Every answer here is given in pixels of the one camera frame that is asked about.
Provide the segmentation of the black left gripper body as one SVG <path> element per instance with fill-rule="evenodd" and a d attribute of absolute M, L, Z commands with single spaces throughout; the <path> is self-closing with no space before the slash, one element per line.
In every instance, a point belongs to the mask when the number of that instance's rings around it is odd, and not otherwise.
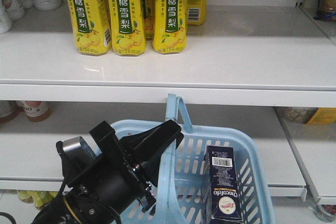
<path fill-rule="evenodd" d="M 133 171 L 115 130 L 105 121 L 90 131 L 101 153 L 88 165 L 61 157 L 62 203 L 73 216 L 119 216 L 153 186 Z"/>

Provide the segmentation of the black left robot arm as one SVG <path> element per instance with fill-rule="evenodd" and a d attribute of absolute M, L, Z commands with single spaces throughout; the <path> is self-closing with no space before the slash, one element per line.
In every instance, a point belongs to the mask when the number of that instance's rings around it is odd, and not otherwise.
<path fill-rule="evenodd" d="M 122 138 L 102 122 L 90 135 L 99 155 L 80 137 L 57 142 L 64 180 L 34 223 L 120 223 L 135 200 L 149 210 L 156 202 L 151 188 L 158 185 L 161 156 L 183 139 L 172 120 Z"/>

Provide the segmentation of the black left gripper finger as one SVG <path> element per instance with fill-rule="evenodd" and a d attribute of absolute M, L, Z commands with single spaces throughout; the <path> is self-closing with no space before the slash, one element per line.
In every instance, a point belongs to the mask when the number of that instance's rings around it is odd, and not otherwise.
<path fill-rule="evenodd" d="M 156 204 L 156 199 L 150 191 L 146 191 L 143 196 L 139 196 L 136 199 L 142 206 L 142 211 L 148 211 Z"/>
<path fill-rule="evenodd" d="M 177 123 L 168 120 L 145 132 L 122 137 L 120 143 L 135 174 L 157 186 L 161 156 L 174 141 L 180 144 L 181 130 Z"/>

